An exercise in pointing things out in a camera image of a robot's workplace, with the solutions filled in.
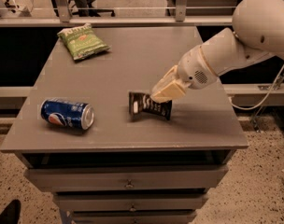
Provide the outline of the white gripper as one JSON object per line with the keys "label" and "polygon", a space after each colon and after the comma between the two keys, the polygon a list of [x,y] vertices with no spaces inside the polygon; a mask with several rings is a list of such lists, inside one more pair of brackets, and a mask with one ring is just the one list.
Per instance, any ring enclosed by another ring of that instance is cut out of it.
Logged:
{"label": "white gripper", "polygon": [[158,81],[150,97],[156,103],[164,103],[184,96],[189,86],[200,90],[216,81],[217,75],[207,65],[201,47],[196,46]]}

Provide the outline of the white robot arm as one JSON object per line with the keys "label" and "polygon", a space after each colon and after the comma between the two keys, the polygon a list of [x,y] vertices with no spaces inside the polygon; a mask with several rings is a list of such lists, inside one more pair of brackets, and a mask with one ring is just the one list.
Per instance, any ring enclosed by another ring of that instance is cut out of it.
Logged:
{"label": "white robot arm", "polygon": [[284,61],[284,0],[243,0],[232,27],[186,52],[153,87],[151,99],[178,99],[187,89],[202,89],[229,71],[273,56]]}

